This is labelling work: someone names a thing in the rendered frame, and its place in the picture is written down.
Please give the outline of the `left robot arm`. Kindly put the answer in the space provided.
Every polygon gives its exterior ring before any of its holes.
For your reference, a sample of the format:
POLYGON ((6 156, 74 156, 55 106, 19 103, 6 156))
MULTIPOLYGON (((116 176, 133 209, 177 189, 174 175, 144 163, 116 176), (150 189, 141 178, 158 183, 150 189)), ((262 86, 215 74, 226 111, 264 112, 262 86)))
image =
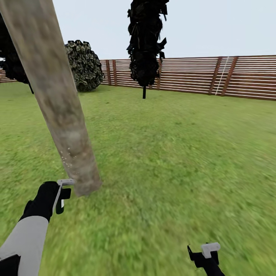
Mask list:
POLYGON ((70 199, 74 179, 61 179, 40 186, 22 217, 0 247, 0 276, 38 276, 50 217, 59 200, 70 199))

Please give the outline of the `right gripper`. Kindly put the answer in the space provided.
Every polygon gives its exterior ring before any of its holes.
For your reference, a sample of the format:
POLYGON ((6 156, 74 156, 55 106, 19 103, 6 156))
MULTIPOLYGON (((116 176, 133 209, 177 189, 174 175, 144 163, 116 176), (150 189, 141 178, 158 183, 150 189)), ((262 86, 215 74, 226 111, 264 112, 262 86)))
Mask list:
POLYGON ((189 246, 187 246, 189 250, 189 255, 191 261, 195 262, 195 265, 197 268, 202 267, 206 271, 206 274, 208 275, 209 269, 212 267, 218 267, 219 261, 218 261, 218 255, 216 251, 210 252, 211 258, 207 259, 203 256, 202 252, 200 253, 193 253, 189 246))

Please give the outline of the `pesticide atomizer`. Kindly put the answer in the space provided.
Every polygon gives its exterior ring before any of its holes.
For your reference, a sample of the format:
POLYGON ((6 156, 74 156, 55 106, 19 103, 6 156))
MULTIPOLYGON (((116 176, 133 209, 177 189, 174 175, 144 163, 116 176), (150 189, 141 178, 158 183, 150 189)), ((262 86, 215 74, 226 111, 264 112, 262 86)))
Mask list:
POLYGON ((56 205, 56 214, 64 212, 64 200, 59 200, 56 205))

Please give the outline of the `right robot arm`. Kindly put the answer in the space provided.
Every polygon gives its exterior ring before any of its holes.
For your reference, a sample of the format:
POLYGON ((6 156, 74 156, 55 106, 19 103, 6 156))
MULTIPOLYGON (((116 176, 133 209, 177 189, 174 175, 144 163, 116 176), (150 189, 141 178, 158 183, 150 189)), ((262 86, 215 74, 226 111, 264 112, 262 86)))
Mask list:
POLYGON ((206 243, 202 244, 201 249, 203 252, 193 253, 189 246, 187 246, 189 250, 189 255, 191 261, 195 262, 197 268, 202 267, 206 271, 208 276, 225 276, 218 264, 218 255, 217 251, 220 249, 219 243, 206 243))

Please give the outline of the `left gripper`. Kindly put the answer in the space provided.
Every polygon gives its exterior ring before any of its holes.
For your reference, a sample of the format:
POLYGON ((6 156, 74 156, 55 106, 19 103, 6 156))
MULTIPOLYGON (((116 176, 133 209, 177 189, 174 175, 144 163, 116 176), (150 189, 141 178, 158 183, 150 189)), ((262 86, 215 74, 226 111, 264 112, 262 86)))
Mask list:
POLYGON ((70 199, 70 196, 71 196, 71 188, 62 189, 59 200, 70 199))

